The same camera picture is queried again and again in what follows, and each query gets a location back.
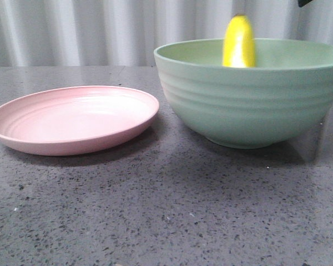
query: curtain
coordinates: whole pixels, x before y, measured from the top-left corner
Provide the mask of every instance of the curtain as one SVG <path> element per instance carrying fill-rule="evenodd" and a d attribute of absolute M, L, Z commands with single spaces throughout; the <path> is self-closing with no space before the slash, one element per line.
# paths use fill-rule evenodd
<path fill-rule="evenodd" d="M 236 13 L 256 37 L 333 45 L 333 0 L 0 0 L 0 66 L 154 65 L 154 48 L 222 38 Z"/>

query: green bowl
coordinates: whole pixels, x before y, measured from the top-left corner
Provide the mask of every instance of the green bowl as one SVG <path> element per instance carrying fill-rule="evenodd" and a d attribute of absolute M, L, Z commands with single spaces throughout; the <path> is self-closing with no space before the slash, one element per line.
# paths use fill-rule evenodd
<path fill-rule="evenodd" d="M 333 104 L 333 46 L 256 39 L 256 68 L 221 65 L 222 39 L 156 48 L 165 97 L 186 126 L 228 147 L 254 149 L 295 137 Z"/>

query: pink plate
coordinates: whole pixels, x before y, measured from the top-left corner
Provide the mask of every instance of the pink plate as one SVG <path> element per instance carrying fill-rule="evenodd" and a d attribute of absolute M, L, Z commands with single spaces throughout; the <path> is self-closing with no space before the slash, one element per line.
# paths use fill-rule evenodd
<path fill-rule="evenodd" d="M 141 134 L 158 109 L 154 96 L 130 88 L 47 90 L 0 106 L 0 141 L 29 154 L 85 154 Z"/>

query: yellow object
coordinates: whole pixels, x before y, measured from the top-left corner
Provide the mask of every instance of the yellow object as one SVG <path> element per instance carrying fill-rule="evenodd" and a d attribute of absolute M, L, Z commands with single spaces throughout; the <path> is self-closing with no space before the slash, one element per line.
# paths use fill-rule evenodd
<path fill-rule="evenodd" d="M 227 27 L 222 65 L 233 68 L 255 67 L 253 30 L 246 15 L 235 15 Z"/>

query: countertop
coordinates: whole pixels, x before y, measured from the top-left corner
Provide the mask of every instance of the countertop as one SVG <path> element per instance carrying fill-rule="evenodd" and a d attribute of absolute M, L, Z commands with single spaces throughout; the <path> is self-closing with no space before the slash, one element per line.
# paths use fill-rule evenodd
<path fill-rule="evenodd" d="M 0 143 L 0 265 L 333 266 L 333 107 L 295 139 L 238 150 L 183 125 L 156 67 L 0 68 L 0 105 L 78 85 L 151 93 L 157 119 L 79 156 Z"/>

